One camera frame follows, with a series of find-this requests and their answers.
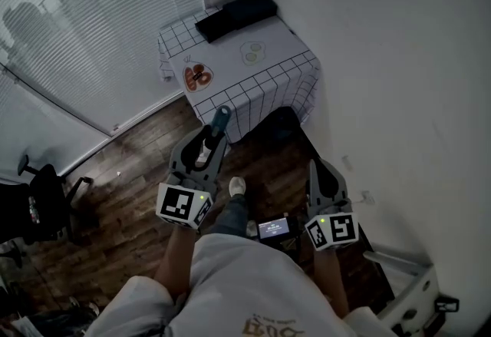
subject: checkered tablecloth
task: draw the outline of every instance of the checkered tablecloth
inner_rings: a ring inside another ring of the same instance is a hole
[[[228,105],[232,110],[226,128],[230,143],[240,140],[278,107],[292,107],[301,122],[307,120],[315,104],[317,58],[276,17],[208,44],[194,23],[217,10],[209,9],[160,32],[162,76],[176,75],[203,124],[213,119],[217,107]],[[251,64],[245,58],[252,44],[260,45],[264,52],[254,56],[259,59]],[[213,80],[202,90],[191,91],[186,86],[183,71],[189,60],[212,68],[205,71],[213,73]]]

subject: white marker cube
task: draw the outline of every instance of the white marker cube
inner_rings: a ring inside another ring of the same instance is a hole
[[[155,214],[168,223],[197,230],[212,204],[205,191],[160,183]]]
[[[315,216],[305,229],[316,251],[358,241],[358,216],[355,213]]]

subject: white t-shirt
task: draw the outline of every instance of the white t-shirt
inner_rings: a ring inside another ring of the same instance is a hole
[[[86,337],[394,336],[369,308],[339,319],[318,287],[284,253],[237,236],[211,234],[197,243],[191,293],[174,303],[167,289],[133,277]]]

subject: red food illustration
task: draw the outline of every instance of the red food illustration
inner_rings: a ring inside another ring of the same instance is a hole
[[[213,79],[213,72],[201,63],[190,60],[190,56],[184,59],[187,66],[184,68],[183,77],[186,88],[190,93],[207,88]]]

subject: office chair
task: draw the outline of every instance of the office chair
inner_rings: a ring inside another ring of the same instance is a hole
[[[0,198],[4,207],[0,209],[0,243],[22,237],[28,245],[34,242],[56,240],[67,229],[68,239],[74,243],[70,214],[86,218],[71,207],[71,201],[82,182],[92,183],[90,177],[80,177],[65,197],[64,179],[56,174],[53,166],[44,165],[40,170],[29,166],[29,157],[23,156],[18,165],[18,175],[26,171],[35,175],[29,185],[0,184]],[[10,256],[16,262],[15,249],[0,256]]]

